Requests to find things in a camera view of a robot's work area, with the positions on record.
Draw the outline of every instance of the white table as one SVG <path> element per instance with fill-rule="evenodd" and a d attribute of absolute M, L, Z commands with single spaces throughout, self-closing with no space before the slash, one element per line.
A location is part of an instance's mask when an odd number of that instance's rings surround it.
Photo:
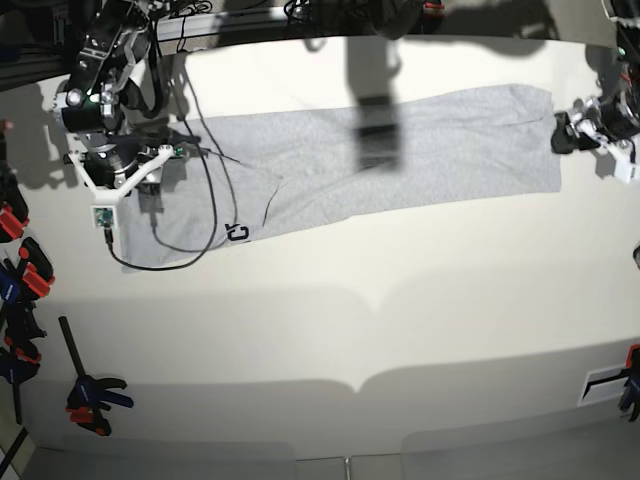
<path fill-rule="evenodd" d="M 564 109 L 598 93 L 585 46 L 552 41 L 332 38 L 314 53 L 288 41 L 186 60 L 206 116 L 354 105 L 353 88 L 381 93 L 372 72 L 396 67 L 398 101 L 519 82 Z M 0 96 L 57 277 L 36 312 L 42 368 L 24 387 L 41 444 L 83 432 L 63 411 L 75 375 L 60 314 L 87 370 L 130 384 L 136 408 L 108 414 L 114 437 L 286 442 L 297 458 L 397 452 L 415 432 L 573 408 L 586 371 L 619 363 L 640 335 L 640 191 L 596 176 L 590 153 L 563 158 L 559 194 L 362 216 L 123 274 L 89 191 L 44 181 L 62 178 L 42 112 L 59 83 Z M 58 393 L 44 401 L 47 389 Z"/>

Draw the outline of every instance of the gray fabric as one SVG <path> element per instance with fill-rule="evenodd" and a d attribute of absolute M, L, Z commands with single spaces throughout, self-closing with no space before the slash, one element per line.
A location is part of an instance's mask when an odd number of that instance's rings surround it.
<path fill-rule="evenodd" d="M 398 105 L 218 117 L 206 124 L 224 154 L 237 160 L 207 159 L 217 246 L 353 215 L 560 189 L 559 159 L 549 147 L 551 95 L 529 86 Z M 201 122 L 190 125 L 201 145 L 215 151 Z M 180 125 L 175 129 L 185 133 Z M 211 233 L 211 202 L 197 156 L 169 162 L 162 191 L 161 213 L 145 212 L 149 198 L 140 194 L 122 206 L 123 255 L 135 264 L 193 256 Z"/>

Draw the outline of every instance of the white robot part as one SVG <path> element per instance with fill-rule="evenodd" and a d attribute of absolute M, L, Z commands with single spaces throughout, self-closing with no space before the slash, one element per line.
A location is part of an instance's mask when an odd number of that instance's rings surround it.
<path fill-rule="evenodd" d="M 637 184 L 640 181 L 640 172 L 635 159 L 635 152 L 640 146 L 638 145 L 640 142 L 638 136 L 633 137 L 631 140 L 621 140 L 613 143 L 596 130 L 591 120 L 582 120 L 577 124 L 577 130 L 611 154 L 616 162 L 613 171 L 615 178 L 626 184 Z"/>
<path fill-rule="evenodd" d="M 114 189 L 103 189 L 96 186 L 87 171 L 84 169 L 81 161 L 82 154 L 78 151 L 70 152 L 69 159 L 76 168 L 76 172 L 78 172 L 78 175 L 82 177 L 82 180 L 87 184 L 87 187 L 91 190 L 91 193 L 93 193 L 94 196 L 93 203 L 91 204 L 94 227 L 103 228 L 108 224 L 111 228 L 118 228 L 117 206 L 120 201 L 149 173 L 162 167 L 162 165 L 164 165 L 164 163 L 169 160 L 173 154 L 174 149 L 171 145 L 161 145 L 158 147 L 158 155 L 152 160 L 140 165 L 136 172 L 127 178 L 122 185 Z"/>

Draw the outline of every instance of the black handle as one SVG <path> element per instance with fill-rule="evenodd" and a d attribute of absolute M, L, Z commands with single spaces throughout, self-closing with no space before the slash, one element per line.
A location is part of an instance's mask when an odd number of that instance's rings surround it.
<path fill-rule="evenodd" d="M 27 438 L 27 429 L 23 428 L 22 430 L 20 430 L 20 433 L 18 433 L 18 436 L 16 437 L 11 447 L 9 447 L 9 450 L 2 459 L 2 462 L 0 462 L 0 478 L 2 478 L 2 476 L 5 474 L 5 472 L 9 468 L 9 465 L 11 465 L 13 458 L 16 456 L 16 453 L 18 453 L 18 450 L 20 450 L 20 447 L 22 446 L 25 438 Z"/>

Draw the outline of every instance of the clamp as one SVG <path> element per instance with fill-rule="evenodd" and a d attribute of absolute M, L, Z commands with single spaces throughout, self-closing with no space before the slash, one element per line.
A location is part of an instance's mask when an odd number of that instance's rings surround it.
<path fill-rule="evenodd" d="M 6 162 L 6 148 L 4 134 L 0 133 L 0 243 L 22 237 L 24 228 L 29 224 L 29 207 Z"/>
<path fill-rule="evenodd" d="M 35 377 L 40 369 L 39 363 L 23 362 L 16 355 L 14 347 L 7 352 L 0 347 L 0 376 L 3 376 L 12 386 L 13 406 L 16 423 L 22 425 L 22 404 L 20 401 L 20 385 Z"/>
<path fill-rule="evenodd" d="M 20 386 L 35 377 L 40 364 L 22 362 L 15 355 L 0 347 L 0 375 L 13 386 Z"/>
<path fill-rule="evenodd" d="M 15 349 L 19 359 L 36 364 L 40 362 L 42 355 L 31 340 L 44 338 L 47 333 L 38 327 L 36 319 L 33 317 L 34 307 L 31 303 L 18 303 L 8 307 L 4 343 Z"/>
<path fill-rule="evenodd" d="M 111 425 L 104 418 L 102 410 L 110 411 L 111 405 L 109 403 L 133 408 L 134 403 L 131 397 L 109 391 L 113 388 L 125 389 L 127 388 L 127 382 L 117 378 L 96 380 L 87 375 L 82 365 L 82 360 L 80 360 L 80 354 L 73 339 L 67 317 L 59 317 L 58 321 L 78 375 L 76 383 L 67 397 L 66 411 L 71 413 L 69 419 L 79 427 L 95 432 L 100 436 L 109 436 L 112 432 Z"/>
<path fill-rule="evenodd" d="M 55 281 L 53 266 L 46 257 L 38 242 L 27 237 L 22 242 L 20 250 L 20 262 L 17 273 L 27 287 L 23 296 L 26 300 L 35 301 L 46 297 Z"/>
<path fill-rule="evenodd" d="M 627 370 L 629 379 L 618 406 L 623 412 L 633 407 L 629 421 L 635 422 L 640 417 L 640 345 L 634 345 L 629 350 Z"/>

